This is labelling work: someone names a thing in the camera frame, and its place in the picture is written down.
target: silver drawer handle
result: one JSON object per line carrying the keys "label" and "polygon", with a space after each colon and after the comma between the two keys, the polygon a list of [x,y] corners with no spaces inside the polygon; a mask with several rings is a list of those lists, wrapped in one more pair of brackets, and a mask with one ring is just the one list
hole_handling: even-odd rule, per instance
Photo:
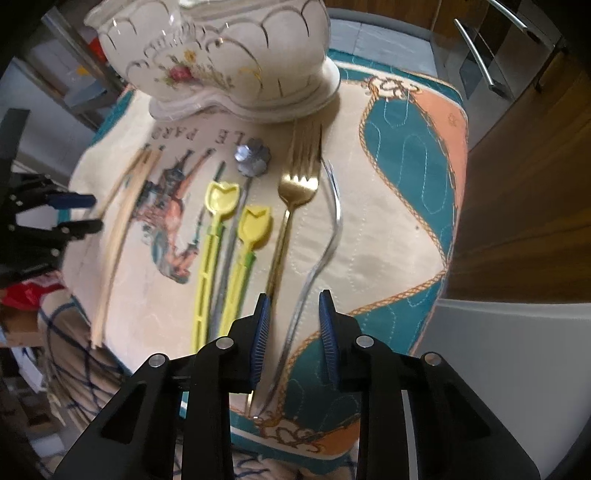
{"label": "silver drawer handle", "polygon": [[491,92],[495,92],[498,96],[509,100],[511,98],[511,95],[507,92],[507,88],[505,88],[503,84],[497,82],[488,72],[484,60],[482,60],[482,57],[478,53],[476,45],[474,45],[474,42],[470,38],[470,35],[468,35],[468,32],[466,31],[462,23],[457,18],[455,18],[453,22],[456,24],[457,29],[460,31],[460,35],[468,45],[470,52],[472,52],[472,55],[476,60],[476,65],[478,65],[478,69],[482,73],[482,76],[484,77],[484,80],[488,85],[488,89]]}
{"label": "silver drawer handle", "polygon": [[524,34],[526,34],[529,38],[531,38],[536,43],[542,43],[541,39],[533,33],[530,28],[524,24],[511,10],[509,10],[505,5],[496,0],[488,0],[488,2],[495,7],[499,12],[505,15],[511,22],[519,28]]}

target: fork handle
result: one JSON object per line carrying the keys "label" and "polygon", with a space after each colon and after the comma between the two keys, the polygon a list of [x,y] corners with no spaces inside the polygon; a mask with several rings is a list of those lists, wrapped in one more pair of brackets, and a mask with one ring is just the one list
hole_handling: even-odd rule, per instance
{"label": "fork handle", "polygon": [[266,294],[272,304],[275,300],[275,293],[281,279],[281,273],[283,272],[283,261],[285,260],[285,254],[287,253],[287,244],[290,237],[293,212],[294,208],[292,205],[289,205],[285,209],[283,221],[281,222],[281,229],[279,230],[279,238],[277,239],[273,261],[271,263],[271,273],[269,274],[269,280],[267,280]]}

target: painted pink flower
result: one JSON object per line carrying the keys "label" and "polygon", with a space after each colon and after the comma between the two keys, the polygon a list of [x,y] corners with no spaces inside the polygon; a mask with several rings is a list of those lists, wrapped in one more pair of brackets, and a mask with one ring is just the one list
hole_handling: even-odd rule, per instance
{"label": "painted pink flower", "polygon": [[168,71],[168,75],[175,82],[190,82],[193,80],[191,69],[185,65],[175,65]]}

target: metal screw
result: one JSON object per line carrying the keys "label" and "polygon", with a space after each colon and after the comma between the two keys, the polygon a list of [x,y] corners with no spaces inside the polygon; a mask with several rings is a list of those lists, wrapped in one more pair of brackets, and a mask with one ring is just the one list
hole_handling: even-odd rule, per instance
{"label": "metal screw", "polygon": [[164,357],[164,355],[161,353],[157,353],[156,355],[152,355],[150,357],[150,360],[148,360],[148,365],[156,368],[156,367],[160,367],[161,365],[164,365],[165,361],[166,361],[166,358]]}
{"label": "metal screw", "polygon": [[371,346],[373,346],[374,344],[374,339],[367,336],[367,335],[361,335],[357,337],[357,340],[355,340],[355,342],[357,343],[357,345],[359,345],[361,348],[369,348]]}
{"label": "metal screw", "polygon": [[442,358],[434,352],[429,352],[425,355],[425,361],[432,367],[436,367],[441,363]]}
{"label": "metal screw", "polygon": [[216,342],[216,347],[218,347],[220,350],[230,348],[232,345],[234,345],[234,340],[232,340],[230,337],[219,338]]}

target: painted yellow flower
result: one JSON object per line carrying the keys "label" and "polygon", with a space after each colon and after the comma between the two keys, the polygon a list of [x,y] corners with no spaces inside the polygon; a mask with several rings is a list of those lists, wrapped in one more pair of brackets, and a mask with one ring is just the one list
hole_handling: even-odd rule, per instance
{"label": "painted yellow flower", "polygon": [[185,60],[189,63],[195,63],[195,59],[197,59],[197,54],[193,50],[185,50]]}

